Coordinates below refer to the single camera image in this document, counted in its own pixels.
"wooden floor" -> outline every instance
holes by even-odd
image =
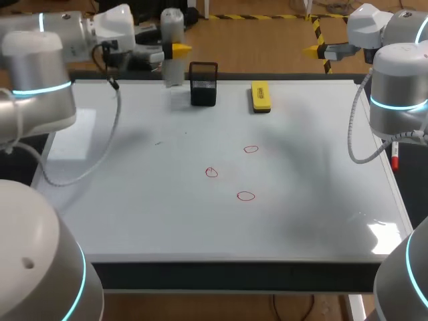
[[[297,0],[211,0],[211,14],[280,15],[296,13],[290,1]],[[397,11],[399,0],[369,0],[379,9]],[[426,0],[403,0],[405,6],[428,11]],[[21,0],[0,10],[91,11],[90,0]],[[313,13],[325,13],[315,6]],[[322,19],[326,43],[346,42],[346,25],[341,19]],[[193,46],[191,60],[217,62],[220,72],[245,73],[322,73],[320,60],[302,55],[302,50],[316,45],[312,24],[301,19],[287,20],[208,20],[200,21],[187,33]],[[91,63],[72,64],[71,68],[94,69]],[[332,62],[334,73],[366,73],[362,52],[342,62]],[[7,86],[5,74],[0,84]],[[307,321],[341,321],[341,297],[316,295],[315,307]],[[299,321],[310,303],[310,296],[277,296],[276,306],[283,321]],[[272,312],[271,295],[165,295],[107,294],[104,321],[193,321],[193,320],[277,320]]]

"whiteboard eraser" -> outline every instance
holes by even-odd
[[[270,112],[269,84],[265,81],[251,83],[251,95],[253,97],[254,112]]]

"white table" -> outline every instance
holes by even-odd
[[[194,108],[188,84],[168,89],[157,81],[121,81],[123,114],[105,163],[61,189],[36,175],[33,186],[56,206],[106,284],[157,288],[152,279],[178,269],[182,278],[212,275],[212,284],[223,273],[235,278],[234,290],[272,290],[272,282],[264,286],[250,276],[270,269],[294,274],[293,288],[314,269],[347,267],[342,281],[357,290],[361,280],[349,274],[366,267],[371,278],[410,233],[386,156],[367,165],[348,157],[352,80],[270,81],[269,114],[250,112],[250,83],[219,81],[217,105]],[[74,94],[78,121],[45,148],[56,180],[80,174],[99,157],[114,117],[114,93],[105,82],[77,81]],[[359,157],[380,144],[368,108],[362,95],[354,127]],[[258,150],[246,153],[247,146]],[[242,191],[255,199],[241,201]],[[125,280],[146,268],[150,280]],[[183,282],[160,287],[183,288]]]

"red drawn circle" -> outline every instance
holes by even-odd
[[[208,167],[208,168],[205,170],[205,175],[207,175],[208,177],[213,178],[213,177],[217,177],[217,176],[219,176],[219,173],[217,173],[217,171],[216,171],[214,168],[212,168],[212,167]]]
[[[257,152],[259,150],[259,147],[256,145],[251,145],[251,146],[245,147],[243,150],[247,154],[251,154],[252,152]]]
[[[239,192],[238,194],[236,194],[236,197],[244,202],[252,201],[255,199],[255,195],[247,191]]]

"marker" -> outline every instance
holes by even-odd
[[[399,170],[399,143],[393,142],[391,149],[391,166],[393,168],[393,172],[397,172]]]

